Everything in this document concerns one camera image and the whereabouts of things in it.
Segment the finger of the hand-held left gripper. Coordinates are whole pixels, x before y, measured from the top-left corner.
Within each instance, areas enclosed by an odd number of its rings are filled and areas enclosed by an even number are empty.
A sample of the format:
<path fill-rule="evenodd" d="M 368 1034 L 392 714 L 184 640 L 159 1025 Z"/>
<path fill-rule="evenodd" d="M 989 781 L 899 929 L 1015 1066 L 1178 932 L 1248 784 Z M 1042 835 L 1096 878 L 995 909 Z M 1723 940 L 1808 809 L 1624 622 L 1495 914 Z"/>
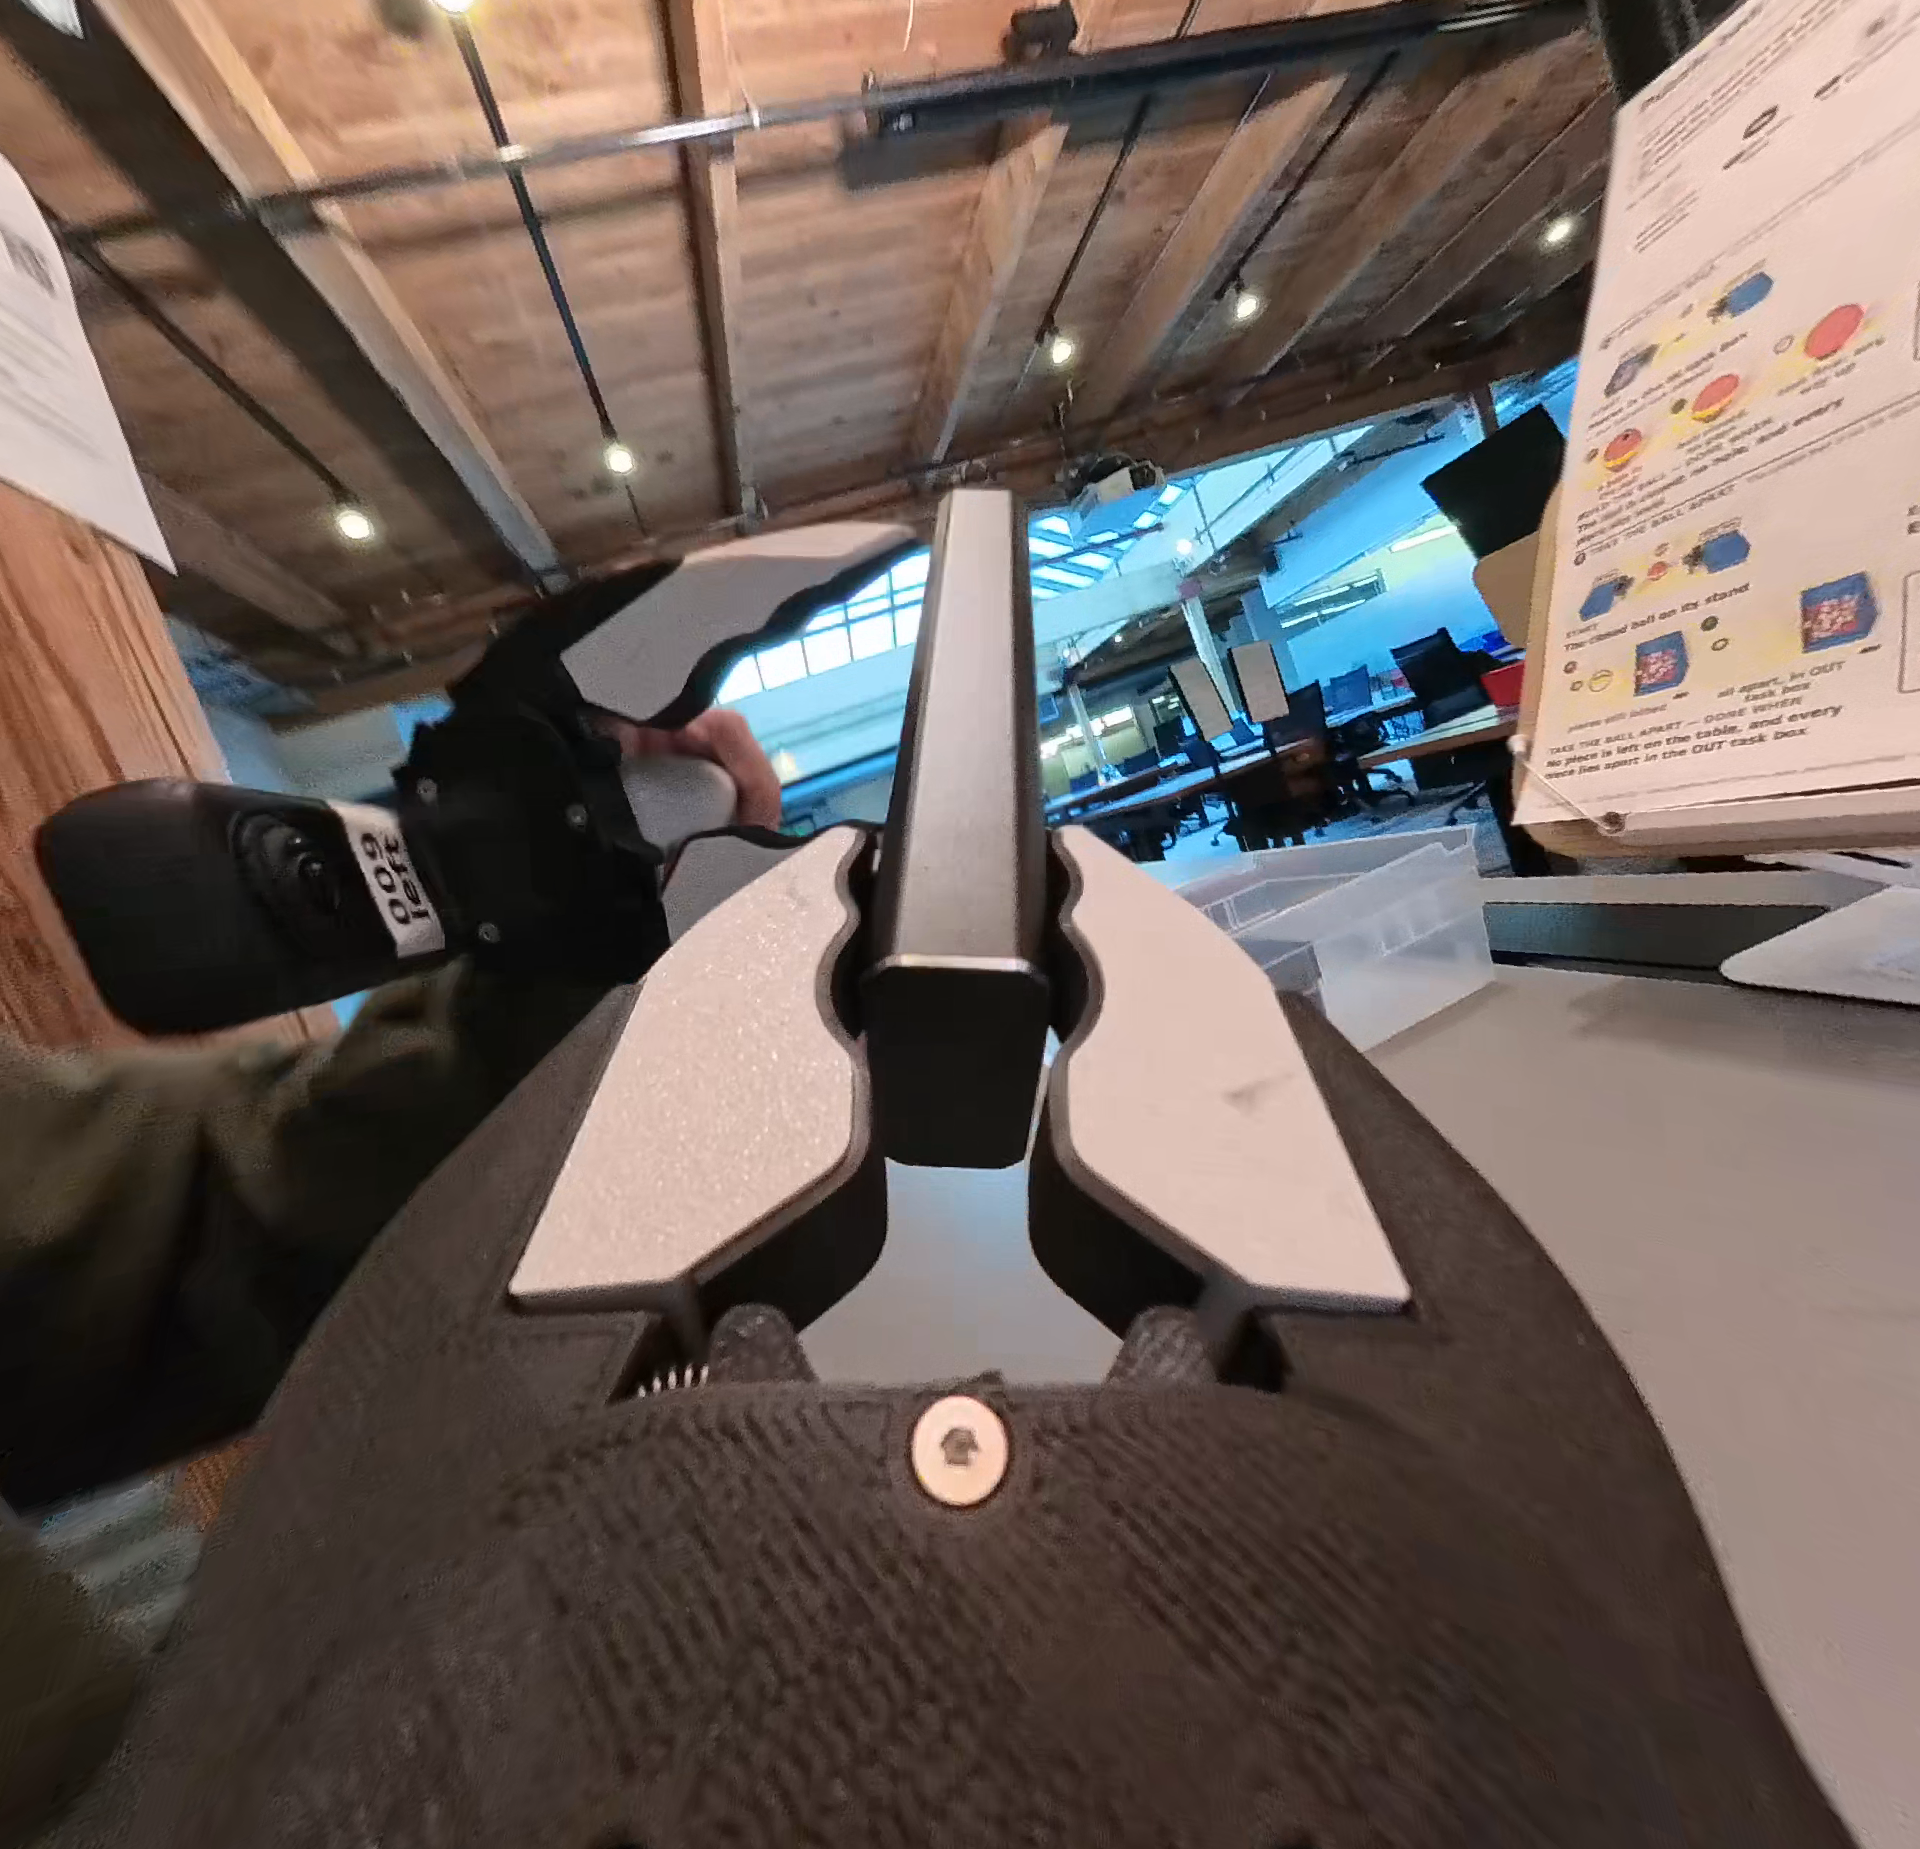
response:
<path fill-rule="evenodd" d="M 588 707 L 680 727 L 743 656 L 799 637 L 917 548 L 913 526 L 843 520 L 689 553 L 565 643 L 563 674 Z"/>

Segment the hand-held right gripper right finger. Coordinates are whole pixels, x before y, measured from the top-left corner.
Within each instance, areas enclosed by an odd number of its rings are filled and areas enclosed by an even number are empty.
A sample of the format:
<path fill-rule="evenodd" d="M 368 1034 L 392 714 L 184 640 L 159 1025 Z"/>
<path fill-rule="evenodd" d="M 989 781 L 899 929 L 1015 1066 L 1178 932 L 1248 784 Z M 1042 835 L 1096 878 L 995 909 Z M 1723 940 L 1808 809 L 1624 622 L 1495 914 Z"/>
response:
<path fill-rule="evenodd" d="M 1046 1077 L 1061 1177 L 1196 1274 L 1208 1315 L 1405 1309 L 1405 1265 L 1257 960 L 1104 840 L 1061 830 L 1053 856 L 1090 974 Z"/>

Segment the dark grey USB hub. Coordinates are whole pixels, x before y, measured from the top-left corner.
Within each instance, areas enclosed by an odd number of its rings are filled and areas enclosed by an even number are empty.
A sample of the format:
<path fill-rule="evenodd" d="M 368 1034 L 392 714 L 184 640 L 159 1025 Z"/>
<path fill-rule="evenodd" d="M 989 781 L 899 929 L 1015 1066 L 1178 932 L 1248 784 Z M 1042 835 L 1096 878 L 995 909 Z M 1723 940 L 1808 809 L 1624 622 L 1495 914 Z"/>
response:
<path fill-rule="evenodd" d="M 1010 1168 L 1025 1153 L 1050 1025 L 1032 622 L 1015 495 L 950 492 L 860 978 L 874 1125 L 899 1163 Z"/>

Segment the printed instruction sheet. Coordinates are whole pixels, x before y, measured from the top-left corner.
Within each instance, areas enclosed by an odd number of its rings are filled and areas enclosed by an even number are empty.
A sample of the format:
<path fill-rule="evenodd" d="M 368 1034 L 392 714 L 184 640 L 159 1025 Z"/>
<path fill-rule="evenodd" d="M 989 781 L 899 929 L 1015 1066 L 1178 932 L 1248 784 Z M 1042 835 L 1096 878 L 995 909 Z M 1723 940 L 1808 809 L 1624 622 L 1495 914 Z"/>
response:
<path fill-rule="evenodd" d="M 1916 0 L 1744 0 L 1627 100 L 1514 813 L 1916 849 Z"/>

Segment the person's left hand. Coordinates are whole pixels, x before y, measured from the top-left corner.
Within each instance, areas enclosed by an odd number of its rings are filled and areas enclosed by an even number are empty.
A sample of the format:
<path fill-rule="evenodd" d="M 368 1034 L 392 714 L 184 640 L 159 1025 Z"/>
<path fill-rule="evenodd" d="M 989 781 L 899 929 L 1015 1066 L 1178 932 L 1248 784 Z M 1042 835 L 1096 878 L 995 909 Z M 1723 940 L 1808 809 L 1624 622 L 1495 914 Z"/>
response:
<path fill-rule="evenodd" d="M 734 707 L 702 707 L 684 727 L 609 714 L 621 776 L 646 835 L 659 844 L 729 825 L 779 825 L 779 781 Z"/>

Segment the white paper sheet on wall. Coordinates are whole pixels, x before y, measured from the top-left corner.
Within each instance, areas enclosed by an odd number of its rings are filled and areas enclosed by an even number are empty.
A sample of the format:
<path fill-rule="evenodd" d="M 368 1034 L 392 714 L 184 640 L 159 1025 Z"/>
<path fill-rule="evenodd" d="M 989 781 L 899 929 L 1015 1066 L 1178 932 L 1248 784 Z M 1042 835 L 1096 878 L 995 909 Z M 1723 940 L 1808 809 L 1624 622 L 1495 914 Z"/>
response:
<path fill-rule="evenodd" d="M 4 479 L 156 571 L 179 571 L 85 338 L 59 241 L 7 160 Z"/>

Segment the clear plastic box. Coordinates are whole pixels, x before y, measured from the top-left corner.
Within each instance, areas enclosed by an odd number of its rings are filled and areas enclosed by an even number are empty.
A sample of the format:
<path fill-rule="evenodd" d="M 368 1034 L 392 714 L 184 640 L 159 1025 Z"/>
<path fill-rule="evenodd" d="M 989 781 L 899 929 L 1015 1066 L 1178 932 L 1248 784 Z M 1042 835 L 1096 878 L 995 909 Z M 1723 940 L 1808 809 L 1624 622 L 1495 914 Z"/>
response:
<path fill-rule="evenodd" d="M 1151 866 L 1266 972 L 1369 1052 L 1493 978 L 1476 833 L 1437 825 Z"/>

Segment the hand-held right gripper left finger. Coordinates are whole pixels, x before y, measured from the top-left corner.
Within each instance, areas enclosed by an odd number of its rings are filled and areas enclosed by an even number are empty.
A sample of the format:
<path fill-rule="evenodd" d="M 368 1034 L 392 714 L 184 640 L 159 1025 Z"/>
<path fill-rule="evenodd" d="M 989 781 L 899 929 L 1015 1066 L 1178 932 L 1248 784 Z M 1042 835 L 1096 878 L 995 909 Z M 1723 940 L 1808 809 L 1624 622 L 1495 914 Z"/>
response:
<path fill-rule="evenodd" d="M 874 1082 L 839 1016 L 868 825 L 693 835 L 659 954 L 511 1274 L 521 1309 L 822 1315 L 888 1236 Z"/>

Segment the person's left forearm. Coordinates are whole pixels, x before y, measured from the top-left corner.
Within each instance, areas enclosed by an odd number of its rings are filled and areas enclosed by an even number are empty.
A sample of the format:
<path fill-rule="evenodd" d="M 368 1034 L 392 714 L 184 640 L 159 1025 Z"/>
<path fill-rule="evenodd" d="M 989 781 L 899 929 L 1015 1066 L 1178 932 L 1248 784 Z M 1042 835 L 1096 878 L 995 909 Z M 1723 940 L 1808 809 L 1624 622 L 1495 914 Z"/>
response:
<path fill-rule="evenodd" d="M 461 960 L 331 1043 L 4 1039 L 4 1504 L 243 1436 L 372 1238 L 607 995 Z"/>

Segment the grey desk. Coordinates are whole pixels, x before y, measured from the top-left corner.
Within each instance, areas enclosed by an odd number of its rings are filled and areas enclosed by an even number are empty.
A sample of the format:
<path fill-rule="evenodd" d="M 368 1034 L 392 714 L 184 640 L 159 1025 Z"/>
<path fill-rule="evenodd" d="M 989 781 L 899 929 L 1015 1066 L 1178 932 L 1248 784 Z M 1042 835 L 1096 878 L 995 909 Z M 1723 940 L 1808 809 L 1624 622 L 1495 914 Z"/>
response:
<path fill-rule="evenodd" d="M 1356 1052 L 1578 1289 L 1864 1844 L 1916 1844 L 1916 1012 L 1514 964 Z"/>

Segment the black monitor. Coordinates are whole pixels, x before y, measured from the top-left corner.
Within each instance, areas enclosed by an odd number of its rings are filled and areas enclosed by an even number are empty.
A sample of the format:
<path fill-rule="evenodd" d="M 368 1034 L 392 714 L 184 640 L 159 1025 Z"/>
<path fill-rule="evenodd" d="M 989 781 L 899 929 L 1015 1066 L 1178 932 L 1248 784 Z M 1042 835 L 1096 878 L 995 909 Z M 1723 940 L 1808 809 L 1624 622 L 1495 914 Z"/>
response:
<path fill-rule="evenodd" d="M 1561 486 L 1566 436 L 1545 406 L 1498 423 L 1420 479 L 1476 560 L 1539 535 Z"/>

